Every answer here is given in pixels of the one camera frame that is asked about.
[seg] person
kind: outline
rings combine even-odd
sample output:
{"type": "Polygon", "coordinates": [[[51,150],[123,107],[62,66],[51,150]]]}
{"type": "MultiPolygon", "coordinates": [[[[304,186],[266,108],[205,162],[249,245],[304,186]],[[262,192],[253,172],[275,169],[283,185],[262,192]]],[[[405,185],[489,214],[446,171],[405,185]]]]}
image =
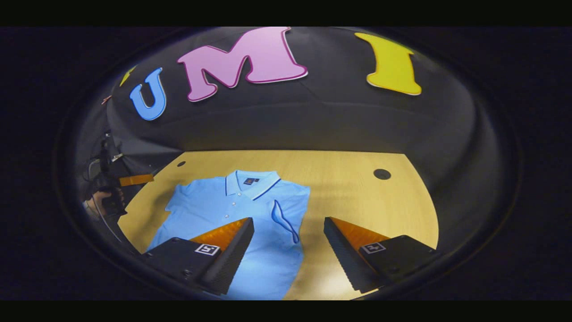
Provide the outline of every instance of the person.
{"type": "MultiPolygon", "coordinates": [[[[121,196],[121,201],[125,200],[123,196],[123,191],[117,189],[119,195],[121,196]]],[[[94,221],[99,221],[102,216],[107,216],[107,210],[103,206],[103,199],[111,197],[111,193],[106,193],[104,191],[97,191],[93,196],[83,202],[84,209],[88,213],[89,218],[94,221]]]]}

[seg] letter u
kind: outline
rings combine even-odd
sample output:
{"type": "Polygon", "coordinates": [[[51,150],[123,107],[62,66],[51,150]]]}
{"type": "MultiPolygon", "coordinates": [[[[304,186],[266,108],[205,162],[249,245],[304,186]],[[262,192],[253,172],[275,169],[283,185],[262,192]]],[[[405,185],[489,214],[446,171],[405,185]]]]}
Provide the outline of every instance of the letter u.
{"type": "Polygon", "coordinates": [[[155,99],[153,106],[147,106],[145,101],[143,101],[143,96],[141,95],[141,84],[137,85],[129,95],[137,113],[147,121],[154,120],[163,114],[165,107],[167,105],[167,98],[165,96],[165,90],[161,84],[161,79],[159,79],[159,74],[163,70],[162,67],[155,69],[151,74],[147,76],[145,82],[151,87],[151,93],[155,99]]]}

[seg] letter m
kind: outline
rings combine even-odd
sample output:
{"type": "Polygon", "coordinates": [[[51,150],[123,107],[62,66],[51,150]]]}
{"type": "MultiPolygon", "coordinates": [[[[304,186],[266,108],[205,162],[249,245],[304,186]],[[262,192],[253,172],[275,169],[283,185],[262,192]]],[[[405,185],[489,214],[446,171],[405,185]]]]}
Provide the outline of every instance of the letter m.
{"type": "Polygon", "coordinates": [[[240,71],[250,59],[251,83],[273,83],[294,80],[308,74],[308,69],[294,60],[286,43],[290,27],[265,27],[245,33],[230,52],[212,46],[197,48],[178,59],[186,69],[190,92],[187,98],[197,102],[213,96],[218,87],[206,81],[205,72],[228,88],[239,83],[240,71]]]}

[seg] wooden table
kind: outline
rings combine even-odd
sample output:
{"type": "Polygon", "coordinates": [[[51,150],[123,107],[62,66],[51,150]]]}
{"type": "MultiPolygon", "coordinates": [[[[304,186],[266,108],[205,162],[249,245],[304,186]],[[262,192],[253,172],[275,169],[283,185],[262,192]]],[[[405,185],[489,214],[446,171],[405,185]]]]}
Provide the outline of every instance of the wooden table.
{"type": "Polygon", "coordinates": [[[340,151],[186,152],[159,172],[128,204],[119,226],[140,252],[169,215],[165,206],[177,184],[227,176],[234,170],[277,171],[284,180],[311,189],[300,228],[304,261],[285,300],[350,300],[352,289],[324,229],[336,217],[388,237],[406,234],[437,247],[439,226],[431,197],[403,154],[340,151]],[[382,168],[387,180],[374,176],[382,168]]]}

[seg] light blue polo shirt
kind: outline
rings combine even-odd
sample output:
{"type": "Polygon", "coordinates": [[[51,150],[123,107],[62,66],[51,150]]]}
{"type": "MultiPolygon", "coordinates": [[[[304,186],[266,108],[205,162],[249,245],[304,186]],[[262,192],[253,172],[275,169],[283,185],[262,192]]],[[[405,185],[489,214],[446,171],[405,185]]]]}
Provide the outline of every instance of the light blue polo shirt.
{"type": "Polygon", "coordinates": [[[276,171],[236,170],[226,177],[177,185],[171,211],[148,250],[173,238],[191,239],[245,217],[254,235],[226,295],[231,300],[281,300],[303,259],[299,231],[310,188],[281,180],[276,171]]]}

